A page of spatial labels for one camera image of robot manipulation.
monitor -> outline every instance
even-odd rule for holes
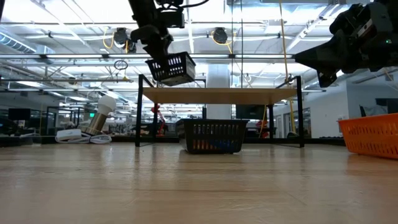
[[[30,119],[30,109],[27,108],[9,108],[8,119],[12,121],[27,121]]]
[[[236,118],[262,120],[264,110],[264,105],[236,105]]]

wooden floor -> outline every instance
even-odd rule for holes
[[[398,161],[343,147],[0,149],[0,223],[398,223]]]

red object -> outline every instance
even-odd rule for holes
[[[261,132],[261,138],[266,138],[268,137],[269,133],[268,131],[264,131],[265,128],[267,128],[267,121],[259,121],[256,123],[256,127],[261,130],[261,124],[262,124],[262,132]]]
[[[162,124],[160,125],[159,130],[157,130],[157,135],[158,135],[158,136],[163,136],[162,130],[163,130],[163,128],[164,128],[164,124],[166,123],[166,121],[165,121],[165,119],[163,118],[162,113],[159,111],[159,108],[160,108],[160,105],[157,105],[157,108],[156,108],[157,114],[160,116],[160,120],[162,121]],[[155,107],[151,108],[150,110],[152,111],[152,113],[155,113]]]

white pillar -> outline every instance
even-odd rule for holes
[[[231,88],[228,64],[208,65],[207,88]],[[207,105],[207,119],[231,119],[231,105]]]

white lamp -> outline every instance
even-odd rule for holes
[[[116,100],[110,96],[103,96],[98,100],[98,111],[94,115],[88,127],[82,127],[81,131],[91,136],[101,134],[102,127],[108,114],[116,108]]]

